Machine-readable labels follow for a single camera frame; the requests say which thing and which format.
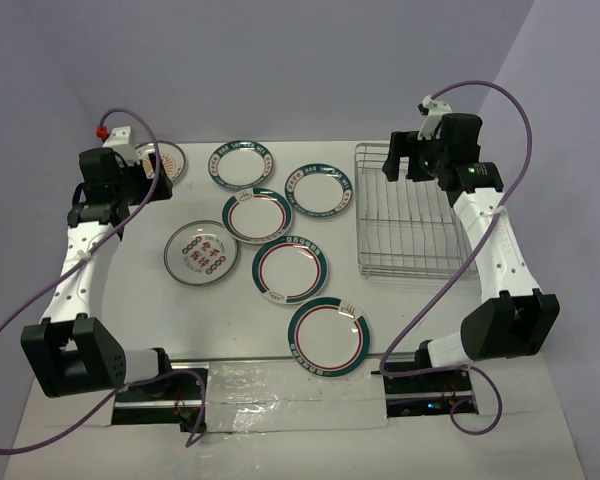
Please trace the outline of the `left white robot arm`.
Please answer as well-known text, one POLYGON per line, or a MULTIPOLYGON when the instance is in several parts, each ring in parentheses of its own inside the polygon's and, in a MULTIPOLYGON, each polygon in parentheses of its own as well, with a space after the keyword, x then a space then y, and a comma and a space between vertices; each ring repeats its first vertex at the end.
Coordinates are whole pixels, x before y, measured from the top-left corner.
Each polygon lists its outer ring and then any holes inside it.
POLYGON ((126 350, 102 316, 104 287, 125 220, 143 200, 172 196, 171 181, 147 178, 134 147, 99 147, 79 155, 83 176, 67 215, 67 252, 49 306, 20 342, 50 398, 120 388, 138 382, 153 398, 168 396, 176 375, 165 350, 126 350))

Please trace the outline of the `orange sunburst pattern plate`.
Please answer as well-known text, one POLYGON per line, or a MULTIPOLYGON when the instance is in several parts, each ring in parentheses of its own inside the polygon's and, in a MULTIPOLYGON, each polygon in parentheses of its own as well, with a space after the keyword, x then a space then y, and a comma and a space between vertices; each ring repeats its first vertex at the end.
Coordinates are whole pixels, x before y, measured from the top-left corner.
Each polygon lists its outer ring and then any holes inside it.
MULTIPOLYGON (((161 153, 162 170, 172 183, 176 183, 186 169, 186 155, 184 151, 175 143, 160 141, 158 145, 161 153)), ((154 145, 149 142, 142 143, 136 147, 136 153, 142 161, 143 168, 148 179, 152 179, 154 177, 153 167, 149 160, 149 155, 153 154, 154 152, 154 145)))

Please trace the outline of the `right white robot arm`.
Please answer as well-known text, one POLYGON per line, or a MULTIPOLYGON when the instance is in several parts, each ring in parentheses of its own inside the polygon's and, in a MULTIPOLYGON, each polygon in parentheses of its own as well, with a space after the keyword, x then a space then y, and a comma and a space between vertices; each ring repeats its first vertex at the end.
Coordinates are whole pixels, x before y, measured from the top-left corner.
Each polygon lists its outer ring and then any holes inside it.
POLYGON ((560 312, 557 297, 541 290, 527 267, 503 204, 497 167, 479 159, 480 117, 447 113, 423 135, 394 132, 382 167, 390 182, 408 161, 406 177, 434 181, 469 241, 482 303, 447 337, 424 341, 416 352, 414 376, 427 391, 449 379, 449 367, 476 361, 536 355, 560 312))

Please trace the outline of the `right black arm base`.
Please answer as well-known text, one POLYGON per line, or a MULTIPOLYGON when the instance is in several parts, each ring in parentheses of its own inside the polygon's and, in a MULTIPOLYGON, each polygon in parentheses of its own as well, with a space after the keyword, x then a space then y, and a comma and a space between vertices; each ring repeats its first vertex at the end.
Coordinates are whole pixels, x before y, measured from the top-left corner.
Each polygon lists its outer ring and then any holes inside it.
POLYGON ((470 378, 463 371, 428 373, 411 377, 371 374, 382 380, 389 418, 448 415, 453 407, 460 414, 477 414, 470 378))

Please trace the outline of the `grey rim red character plate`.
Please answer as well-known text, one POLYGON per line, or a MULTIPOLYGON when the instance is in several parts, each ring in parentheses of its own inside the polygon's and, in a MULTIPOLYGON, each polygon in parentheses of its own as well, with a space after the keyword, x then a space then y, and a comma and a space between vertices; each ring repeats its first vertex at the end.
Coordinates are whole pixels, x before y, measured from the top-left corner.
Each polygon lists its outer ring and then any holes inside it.
POLYGON ((216 283, 239 257, 239 244, 222 223, 199 220, 181 226, 168 239, 163 263, 169 275, 188 286, 216 283))

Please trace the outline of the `green red ring plate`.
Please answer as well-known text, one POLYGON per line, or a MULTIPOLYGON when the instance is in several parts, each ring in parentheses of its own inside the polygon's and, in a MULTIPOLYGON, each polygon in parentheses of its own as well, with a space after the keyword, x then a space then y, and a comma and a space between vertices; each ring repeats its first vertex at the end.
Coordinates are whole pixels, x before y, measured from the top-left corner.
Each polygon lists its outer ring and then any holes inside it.
POLYGON ((335 378, 361 366, 371 347, 371 333, 364 313, 355 304, 337 297, 319 297, 294 312, 287 342, 303 369, 335 378))
POLYGON ((322 290, 328 277, 328 262, 315 242, 287 235, 256 252, 251 274, 265 299, 280 305, 296 305, 322 290))
POLYGON ((252 245, 269 243, 281 237, 293 220, 289 202, 267 188, 249 188, 232 195, 224 204, 222 223, 240 242, 252 245))

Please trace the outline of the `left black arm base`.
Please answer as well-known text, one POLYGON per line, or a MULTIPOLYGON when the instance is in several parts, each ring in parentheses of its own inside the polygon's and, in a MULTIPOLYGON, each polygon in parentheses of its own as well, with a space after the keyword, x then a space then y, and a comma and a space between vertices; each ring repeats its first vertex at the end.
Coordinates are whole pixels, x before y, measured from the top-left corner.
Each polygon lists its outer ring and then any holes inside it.
POLYGON ((130 387, 114 400, 111 424, 177 425, 191 433, 201 405, 200 382, 185 374, 151 385, 130 387))

